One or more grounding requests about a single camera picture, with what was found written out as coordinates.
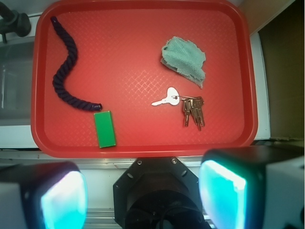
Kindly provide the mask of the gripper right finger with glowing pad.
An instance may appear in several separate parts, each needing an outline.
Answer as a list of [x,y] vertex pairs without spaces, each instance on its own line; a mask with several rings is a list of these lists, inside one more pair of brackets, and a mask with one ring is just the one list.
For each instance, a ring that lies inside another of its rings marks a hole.
[[202,157],[199,192],[205,212],[218,229],[302,229],[304,149],[211,149]]

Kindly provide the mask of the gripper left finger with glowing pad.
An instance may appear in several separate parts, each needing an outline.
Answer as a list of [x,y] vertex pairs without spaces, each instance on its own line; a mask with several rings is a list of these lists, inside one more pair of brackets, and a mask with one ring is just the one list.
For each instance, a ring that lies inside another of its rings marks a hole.
[[87,208],[86,180],[72,162],[0,167],[2,229],[82,229]]

